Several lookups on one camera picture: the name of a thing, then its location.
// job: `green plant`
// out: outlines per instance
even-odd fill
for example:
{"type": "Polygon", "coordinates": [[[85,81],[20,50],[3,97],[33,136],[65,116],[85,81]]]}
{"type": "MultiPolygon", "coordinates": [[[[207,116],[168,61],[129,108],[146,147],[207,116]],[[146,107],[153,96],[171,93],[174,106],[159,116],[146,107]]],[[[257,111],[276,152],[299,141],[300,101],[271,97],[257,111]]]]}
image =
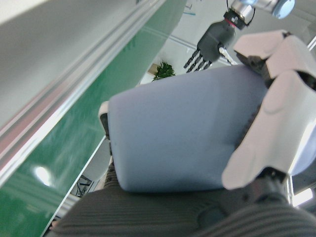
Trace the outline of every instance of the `green plant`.
{"type": "Polygon", "coordinates": [[[167,78],[170,76],[175,76],[174,70],[170,64],[166,62],[161,62],[160,66],[157,67],[157,72],[155,73],[154,80],[158,80],[161,78],[167,78]]]}

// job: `white plastic part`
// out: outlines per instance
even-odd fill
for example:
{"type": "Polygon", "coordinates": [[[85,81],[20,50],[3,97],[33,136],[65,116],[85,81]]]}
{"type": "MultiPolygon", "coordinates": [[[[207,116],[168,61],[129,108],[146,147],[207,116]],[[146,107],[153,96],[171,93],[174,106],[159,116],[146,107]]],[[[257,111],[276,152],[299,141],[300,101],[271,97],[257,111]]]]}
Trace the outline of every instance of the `white plastic part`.
{"type": "Polygon", "coordinates": [[[108,112],[109,112],[109,102],[105,101],[100,106],[98,116],[100,117],[101,115],[107,114],[108,112]]]}
{"type": "Polygon", "coordinates": [[[305,85],[297,72],[280,74],[222,174],[224,187],[245,187],[266,167],[288,174],[307,168],[313,160],[304,160],[302,154],[315,134],[315,104],[315,91],[305,85]]]}
{"type": "Polygon", "coordinates": [[[284,40],[285,30],[244,35],[234,45],[234,51],[245,57],[270,57],[284,40]]]}
{"type": "Polygon", "coordinates": [[[294,35],[283,40],[266,64],[270,78],[276,78],[287,70],[305,72],[316,78],[315,59],[306,45],[294,35]]]}

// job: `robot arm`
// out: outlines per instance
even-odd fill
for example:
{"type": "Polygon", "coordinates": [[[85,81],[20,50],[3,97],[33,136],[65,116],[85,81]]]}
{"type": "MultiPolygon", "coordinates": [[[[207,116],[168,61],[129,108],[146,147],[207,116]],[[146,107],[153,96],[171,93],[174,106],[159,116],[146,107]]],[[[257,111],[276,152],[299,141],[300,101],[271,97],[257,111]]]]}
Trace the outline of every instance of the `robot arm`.
{"type": "Polygon", "coordinates": [[[304,43],[276,31],[243,36],[234,50],[273,83],[222,174],[229,190],[250,184],[267,167],[298,174],[316,157],[316,62],[304,43]]]}
{"type": "Polygon", "coordinates": [[[235,0],[229,11],[224,14],[224,20],[211,24],[197,43],[196,51],[184,66],[189,67],[187,73],[194,69],[207,69],[220,56],[224,56],[232,63],[230,58],[225,56],[225,48],[233,41],[236,27],[242,30],[250,24],[246,23],[246,18],[255,8],[281,19],[291,12],[294,4],[295,0],[235,0]]]}

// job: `green glass panel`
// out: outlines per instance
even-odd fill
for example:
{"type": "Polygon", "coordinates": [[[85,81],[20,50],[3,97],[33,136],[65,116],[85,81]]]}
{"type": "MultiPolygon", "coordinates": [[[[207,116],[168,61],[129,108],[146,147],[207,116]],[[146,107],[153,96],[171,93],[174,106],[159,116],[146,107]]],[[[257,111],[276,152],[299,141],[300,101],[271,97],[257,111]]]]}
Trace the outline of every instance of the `green glass panel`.
{"type": "Polygon", "coordinates": [[[42,234],[104,135],[101,103],[139,82],[185,2],[163,4],[0,189],[1,237],[42,234]]]}

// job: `black joint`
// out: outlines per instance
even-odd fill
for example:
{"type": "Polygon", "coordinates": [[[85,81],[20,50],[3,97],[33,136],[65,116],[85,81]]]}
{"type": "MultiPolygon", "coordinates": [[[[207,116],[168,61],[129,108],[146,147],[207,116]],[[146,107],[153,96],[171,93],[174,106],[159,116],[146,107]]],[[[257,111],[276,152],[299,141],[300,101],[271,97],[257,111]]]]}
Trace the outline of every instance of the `black joint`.
{"type": "Polygon", "coordinates": [[[229,9],[229,11],[224,14],[224,18],[240,30],[242,30],[247,25],[245,21],[231,9],[229,9]]]}

